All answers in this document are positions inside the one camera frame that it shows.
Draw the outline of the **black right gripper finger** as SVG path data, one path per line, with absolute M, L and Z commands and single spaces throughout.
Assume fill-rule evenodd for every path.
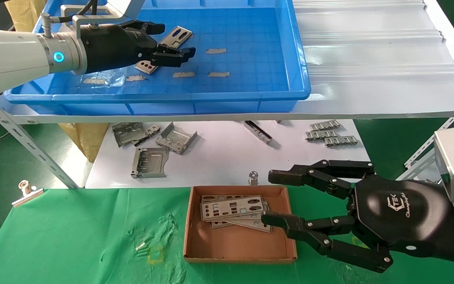
M 379 244 L 364 248 L 332 235 L 349 234 L 359 227 L 350 215 L 305 220 L 296 215 L 265 211 L 261 221 L 266 225 L 282 228 L 288 239 L 304 241 L 318 254 L 376 273 L 384 273 L 393 264 L 389 249 Z
M 268 181 L 274 185 L 310 186 L 345 200 L 354 187 L 349 179 L 362 179 L 375 173 L 367 161 L 320 160 L 312 165 L 295 164 L 289 170 L 270 170 Z

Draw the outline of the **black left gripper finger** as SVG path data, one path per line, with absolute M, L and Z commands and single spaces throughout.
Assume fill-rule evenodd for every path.
M 150 56 L 150 63 L 153 66 L 162 67 L 180 67 L 183 63 L 189 61 L 196 54 L 194 47 L 187 47 L 178 50 L 166 44 L 157 44 L 156 49 Z
M 141 37 L 145 35 L 158 35 L 165 31 L 164 23 L 150 21 L 127 21 L 121 23 L 121 34 L 127 37 Z

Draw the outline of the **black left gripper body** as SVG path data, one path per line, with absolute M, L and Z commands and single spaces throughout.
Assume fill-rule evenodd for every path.
M 86 51 L 86 74 L 149 61 L 158 44 L 151 35 L 127 37 L 121 34 L 121 24 L 100 24 L 97 29 L 83 25 L 80 39 Z

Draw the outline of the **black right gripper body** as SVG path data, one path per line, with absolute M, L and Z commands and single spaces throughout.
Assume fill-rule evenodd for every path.
M 355 184 L 354 234 L 370 247 L 454 262 L 454 206 L 444 188 L 368 176 Z

